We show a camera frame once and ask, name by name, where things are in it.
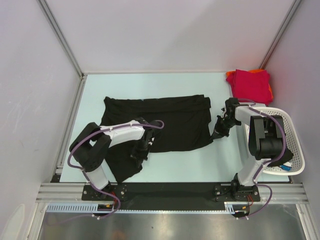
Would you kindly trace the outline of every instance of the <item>white laundry basket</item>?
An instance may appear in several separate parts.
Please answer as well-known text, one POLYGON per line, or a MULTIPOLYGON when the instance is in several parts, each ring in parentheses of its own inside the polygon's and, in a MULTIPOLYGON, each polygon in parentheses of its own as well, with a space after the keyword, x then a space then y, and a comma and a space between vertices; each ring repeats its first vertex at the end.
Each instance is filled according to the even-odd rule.
MULTIPOLYGON (((305 169, 305 159, 301 150, 301 146, 298 140, 298 136, 294 127, 294 124, 291 120, 291 117, 283 110, 274 108, 274 107, 254 107, 255 109, 266 113, 268 115, 280 115, 283 118, 284 132, 285 132, 285 140, 287 148, 293 153, 293 158, 290 160, 292 164, 292 168, 290 171, 285 171, 280 167, 266 167, 263 171, 266 174, 273 175, 282 175, 282 176, 292 176, 298 175, 305 169)), ((250 127, 248 125, 244 125, 246 142, 249 141, 249 130, 250 127)))

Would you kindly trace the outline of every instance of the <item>black t-shirt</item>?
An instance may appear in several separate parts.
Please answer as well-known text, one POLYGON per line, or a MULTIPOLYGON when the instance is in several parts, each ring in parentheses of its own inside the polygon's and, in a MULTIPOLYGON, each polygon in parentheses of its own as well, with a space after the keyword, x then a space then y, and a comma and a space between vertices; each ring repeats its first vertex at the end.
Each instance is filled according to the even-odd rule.
MULTIPOLYGON (((154 139, 150 152, 192 151, 212 142, 208 124, 211 103, 204 95, 153 99, 104 99, 105 112, 101 125, 124 124, 136 118, 164 122, 164 128, 154 139)), ((135 141, 111 147, 105 158, 117 182, 140 172, 130 157, 135 141)))

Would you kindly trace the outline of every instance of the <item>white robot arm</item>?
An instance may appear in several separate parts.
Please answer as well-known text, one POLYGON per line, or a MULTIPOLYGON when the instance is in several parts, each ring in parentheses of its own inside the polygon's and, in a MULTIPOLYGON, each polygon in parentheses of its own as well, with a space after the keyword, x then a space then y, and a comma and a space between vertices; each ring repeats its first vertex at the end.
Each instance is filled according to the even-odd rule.
MULTIPOLYGON (((136 140, 137 143, 131 152, 132 160, 135 161, 137 167, 140 167, 142 162, 148 159, 148 153, 155 136, 159 133, 159 129, 137 126, 141 124, 147 125, 148 122, 143 118, 112 126, 98 126, 94 122, 91 122, 82 130, 80 135, 71 144, 69 148, 70 151, 72 151, 80 141, 88 137, 90 134, 100 130, 109 129, 109 131, 99 133, 91 139, 88 139, 79 146, 73 154, 73 157, 78 163, 80 163, 90 182, 99 190, 108 192, 110 188, 110 182, 103 170, 102 164, 105 161, 108 149, 112 146, 136 140)), ((153 126, 160 125, 158 121, 153 121, 150 124, 153 126)))
POLYGON ((279 156, 283 151, 283 118, 273 115, 274 122, 269 117, 250 109, 247 104, 240 104, 237 98, 231 97, 225 101, 222 116, 217 116, 212 139, 229 136, 230 128, 242 123, 250 126, 248 148, 250 158, 243 168, 234 176, 231 186, 234 194, 252 193, 259 175, 267 167, 267 161, 279 156))

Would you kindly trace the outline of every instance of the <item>red cloth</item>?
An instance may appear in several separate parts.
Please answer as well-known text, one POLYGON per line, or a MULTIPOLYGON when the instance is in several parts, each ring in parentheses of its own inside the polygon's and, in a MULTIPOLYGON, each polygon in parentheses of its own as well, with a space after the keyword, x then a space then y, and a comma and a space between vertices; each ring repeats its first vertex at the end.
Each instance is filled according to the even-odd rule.
POLYGON ((235 98, 250 99, 269 105, 273 100, 269 91, 269 79, 270 75, 266 70, 251 73, 237 69, 226 78, 226 81, 230 84, 235 98))

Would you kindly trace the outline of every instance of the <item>black mounting plate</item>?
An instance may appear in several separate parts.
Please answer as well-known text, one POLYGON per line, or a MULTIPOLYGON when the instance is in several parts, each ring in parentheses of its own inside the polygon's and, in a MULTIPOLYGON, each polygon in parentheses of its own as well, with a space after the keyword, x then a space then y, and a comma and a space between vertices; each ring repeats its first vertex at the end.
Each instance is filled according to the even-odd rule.
MULTIPOLYGON (((122 210, 147 211, 218 211, 225 210, 224 202, 244 202, 247 196, 235 200, 228 191, 230 185, 215 182, 159 182, 122 183, 112 186, 120 199, 122 210)), ((260 201, 259 193, 252 195, 260 201)), ((83 201, 113 201, 111 196, 101 196, 90 185, 85 185, 83 201)))

